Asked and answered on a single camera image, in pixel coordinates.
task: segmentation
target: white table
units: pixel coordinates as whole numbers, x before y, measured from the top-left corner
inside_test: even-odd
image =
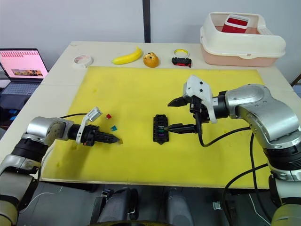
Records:
[[[120,42],[87,42],[74,41],[60,56],[48,76],[36,89],[24,108],[13,121],[10,128],[0,140],[0,161],[10,154],[28,123],[36,116],[60,117],[66,115],[73,98],[86,74],[86,69],[76,69],[72,60],[82,54],[92,56],[93,66],[110,67],[146,67],[141,59],[125,64],[114,65],[115,57],[131,53],[135,47],[144,53],[154,52],[160,59],[158,68],[178,68],[171,63],[173,51],[177,48],[187,49],[192,59],[192,68],[198,69],[256,69],[272,96],[289,105],[301,122],[301,99],[293,91],[285,77],[275,67],[234,67],[208,65],[201,54],[200,44],[167,44],[167,43],[120,43]]]

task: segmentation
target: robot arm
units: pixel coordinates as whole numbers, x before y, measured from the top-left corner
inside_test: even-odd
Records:
[[[228,116],[244,119],[268,158],[271,195],[282,205],[274,215],[274,225],[279,225],[277,222],[282,219],[301,220],[301,128],[292,109],[274,99],[267,87],[259,84],[244,85],[213,97],[209,85],[194,75],[184,84],[183,96],[168,106],[188,103],[196,125],[174,124],[165,129],[198,133],[201,137],[202,123],[217,123],[217,119]],[[282,220],[281,225],[289,224]]]
[[[97,112],[90,111],[82,125],[62,118],[36,117],[30,122],[12,153],[0,164],[1,226],[16,225],[19,211],[29,203],[38,185],[38,180],[30,174],[41,167],[42,158],[56,139],[78,140],[88,146],[93,146],[95,141],[119,141],[112,134],[98,131],[98,126],[87,125],[88,119],[93,121],[100,115]]]

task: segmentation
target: laptop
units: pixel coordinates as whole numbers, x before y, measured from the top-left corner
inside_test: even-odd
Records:
[[[0,48],[0,65],[10,83],[0,93],[0,106],[21,110],[48,71],[36,48]]]

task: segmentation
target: white bracket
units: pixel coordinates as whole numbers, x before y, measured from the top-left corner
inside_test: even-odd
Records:
[[[212,123],[217,123],[213,109],[213,96],[210,86],[199,77],[192,75],[184,84],[183,97],[196,96],[201,99],[201,103],[206,106],[209,114],[209,119]]]
[[[93,108],[91,111],[89,111],[88,114],[85,115],[85,117],[83,118],[83,120],[81,121],[81,125],[80,128],[77,132],[76,135],[76,143],[80,144],[80,140],[81,140],[81,135],[84,131],[84,128],[88,125],[88,120],[90,121],[94,121],[96,120],[100,115],[102,114],[102,112],[98,109],[98,107]]]

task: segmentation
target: toy orange with face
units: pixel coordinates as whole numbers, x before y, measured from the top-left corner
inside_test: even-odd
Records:
[[[150,52],[143,57],[143,62],[148,67],[157,67],[159,65],[159,58],[153,52]]]

